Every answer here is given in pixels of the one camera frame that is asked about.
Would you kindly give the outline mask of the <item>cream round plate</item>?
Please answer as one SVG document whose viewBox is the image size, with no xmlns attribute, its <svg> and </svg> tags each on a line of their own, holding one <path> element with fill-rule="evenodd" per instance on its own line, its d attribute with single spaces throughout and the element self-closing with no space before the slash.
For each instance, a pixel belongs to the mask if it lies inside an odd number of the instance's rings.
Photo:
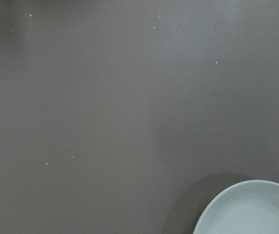
<svg viewBox="0 0 279 234">
<path fill-rule="evenodd" d="M 220 192 L 199 217 L 195 234 L 279 234 L 279 184 L 248 180 Z"/>
</svg>

